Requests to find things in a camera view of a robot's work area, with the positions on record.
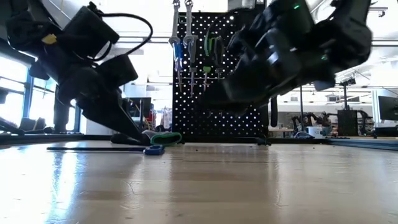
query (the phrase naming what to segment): table surface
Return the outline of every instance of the table surface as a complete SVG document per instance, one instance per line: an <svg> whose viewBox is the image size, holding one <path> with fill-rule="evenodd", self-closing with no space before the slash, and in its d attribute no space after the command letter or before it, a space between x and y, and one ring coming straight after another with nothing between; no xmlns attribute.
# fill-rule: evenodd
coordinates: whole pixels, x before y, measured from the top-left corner
<svg viewBox="0 0 398 224"><path fill-rule="evenodd" d="M398 222L395 151L186 144L144 156L48 146L113 147L0 150L0 223Z"/></svg>

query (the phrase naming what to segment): monitor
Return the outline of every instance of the monitor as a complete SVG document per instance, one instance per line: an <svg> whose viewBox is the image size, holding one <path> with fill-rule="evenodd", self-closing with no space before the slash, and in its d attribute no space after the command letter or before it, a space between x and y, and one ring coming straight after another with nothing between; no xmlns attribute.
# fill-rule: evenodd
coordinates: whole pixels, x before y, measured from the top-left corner
<svg viewBox="0 0 398 224"><path fill-rule="evenodd" d="M379 96L379 112L381 120L398 121L398 98Z"/></svg>
<svg viewBox="0 0 398 224"><path fill-rule="evenodd" d="M150 115L150 97L129 97L129 108L128 112L132 117L139 117L139 109L140 108L140 101L144 102L142 115L145 118L148 118Z"/></svg>

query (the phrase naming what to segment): pole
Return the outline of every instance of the pole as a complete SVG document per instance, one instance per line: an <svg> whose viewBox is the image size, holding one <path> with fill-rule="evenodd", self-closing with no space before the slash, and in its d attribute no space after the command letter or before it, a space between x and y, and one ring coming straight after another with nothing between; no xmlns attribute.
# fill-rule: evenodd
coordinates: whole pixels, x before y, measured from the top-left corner
<svg viewBox="0 0 398 224"><path fill-rule="evenodd" d="M303 112L303 87L300 86L300 119L301 119L301 131L304 131L304 112Z"/></svg>
<svg viewBox="0 0 398 224"><path fill-rule="evenodd" d="M344 110L348 110L347 85L343 85L343 90L344 90Z"/></svg>

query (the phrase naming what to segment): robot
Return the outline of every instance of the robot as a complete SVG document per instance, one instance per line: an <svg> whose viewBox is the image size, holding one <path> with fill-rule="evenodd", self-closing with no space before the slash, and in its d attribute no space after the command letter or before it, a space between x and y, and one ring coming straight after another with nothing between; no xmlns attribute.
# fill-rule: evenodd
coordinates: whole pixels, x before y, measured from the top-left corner
<svg viewBox="0 0 398 224"><path fill-rule="evenodd" d="M119 86L138 77L128 55L152 37L152 26L130 14L105 14L91 2L82 7L64 29L51 22L35 21L27 0L9 0L12 16L6 22L9 45L37 58L33 77L53 78L57 99L72 99L83 115L123 133L140 145L150 138L141 133L123 110ZM335 73L365 62L371 51L372 33L366 26L371 0L335 0L335 12L315 24L305 0L276 0L235 33L228 45L240 56L234 72L209 86L200 101L204 109L244 111L260 107L277 95L314 82L317 90L335 85ZM125 54L103 62L119 36L102 17L127 16L150 28L143 43ZM109 43L107 51L95 58Z"/></svg>

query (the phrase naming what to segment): pegboard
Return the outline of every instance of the pegboard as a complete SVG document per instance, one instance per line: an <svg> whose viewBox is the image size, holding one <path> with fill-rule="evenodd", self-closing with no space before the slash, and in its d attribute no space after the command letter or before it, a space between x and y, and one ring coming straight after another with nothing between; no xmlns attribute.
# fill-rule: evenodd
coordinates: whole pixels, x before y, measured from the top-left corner
<svg viewBox="0 0 398 224"><path fill-rule="evenodd" d="M203 82L205 73L203 66L205 63L204 39L210 24L219 16L219 13L213 12L194 12L192 13L192 34L198 36L198 48L196 54L196 65L198 72L195 74L196 79L193 87L193 96L191 97L191 73L189 72L189 54L188 50L183 48L183 72L182 72L182 91L178 85L178 75L173 69L173 131L181 133L183 137L211 137L211 138L256 138L261 134L261 117L259 110L250 107L246 114L235 117L233 114L217 113L217 112L198 112L196 103L198 98L203 94ZM187 33L186 14L180 13L178 22L178 37L183 40ZM234 17L220 18L214 32L222 31L224 44L227 45L232 35L239 29L236 25ZM221 78L232 72L238 62L238 58L234 55L224 55L224 70ZM208 78L217 78L215 67L211 67L211 73ZM207 81L211 83L217 82L216 79Z"/></svg>

